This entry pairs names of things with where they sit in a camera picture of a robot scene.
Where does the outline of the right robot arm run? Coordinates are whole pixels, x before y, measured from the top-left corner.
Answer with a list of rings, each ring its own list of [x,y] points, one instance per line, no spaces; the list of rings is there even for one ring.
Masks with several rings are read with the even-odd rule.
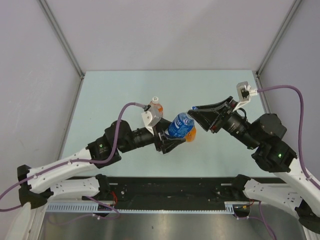
[[[236,110],[232,96],[215,104],[199,105],[187,113],[205,131],[215,134],[223,129],[254,153],[258,167],[274,174],[291,188],[290,191],[268,187],[251,177],[238,174],[230,186],[237,200],[252,199],[281,209],[308,230],[320,232],[320,191],[303,176],[297,153],[282,138],[287,128],[274,113],[265,113],[250,123]]]

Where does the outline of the orange tea bottle white cap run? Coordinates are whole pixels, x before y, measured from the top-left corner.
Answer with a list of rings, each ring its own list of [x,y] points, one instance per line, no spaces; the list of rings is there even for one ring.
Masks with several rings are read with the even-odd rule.
[[[155,107],[158,112],[160,113],[160,116],[163,117],[163,114],[164,114],[164,109],[163,109],[163,106],[160,104],[160,100],[157,96],[154,96],[150,103],[149,103],[151,106]]]

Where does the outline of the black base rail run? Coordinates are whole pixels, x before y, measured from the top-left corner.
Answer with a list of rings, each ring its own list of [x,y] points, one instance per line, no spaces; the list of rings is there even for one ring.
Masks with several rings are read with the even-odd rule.
[[[283,184],[277,177],[249,177],[242,174],[232,177],[111,177],[110,188],[119,201],[134,197],[195,197],[223,200],[247,200],[240,193],[249,180],[261,184]]]

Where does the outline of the small orange bottle gold cap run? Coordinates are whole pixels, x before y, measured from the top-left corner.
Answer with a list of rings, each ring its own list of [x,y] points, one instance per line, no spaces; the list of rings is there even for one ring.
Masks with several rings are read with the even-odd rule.
[[[196,134],[197,134],[197,129],[196,127],[194,126],[187,134],[186,136],[184,137],[186,142],[192,142],[195,140],[196,138]]]

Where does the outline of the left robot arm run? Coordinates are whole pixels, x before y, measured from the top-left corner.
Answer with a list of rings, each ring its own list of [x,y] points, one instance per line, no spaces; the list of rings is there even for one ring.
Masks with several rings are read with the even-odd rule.
[[[32,209],[45,205],[56,196],[54,184],[75,175],[91,170],[98,170],[119,162],[121,153],[127,153],[145,146],[154,145],[158,152],[167,154],[185,143],[184,138],[169,137],[165,128],[168,120],[160,119],[153,132],[147,128],[132,130],[125,120],[113,122],[106,128],[103,136],[89,143],[79,152],[54,163],[31,168],[21,165],[17,168],[20,188],[18,190],[21,205],[31,204]]]

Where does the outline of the blue Pocari Sweat bottle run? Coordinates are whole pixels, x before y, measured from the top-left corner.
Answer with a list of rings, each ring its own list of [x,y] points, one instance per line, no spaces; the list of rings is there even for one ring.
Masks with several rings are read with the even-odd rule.
[[[181,112],[169,124],[166,134],[174,138],[184,138],[194,126],[194,119],[186,112]]]

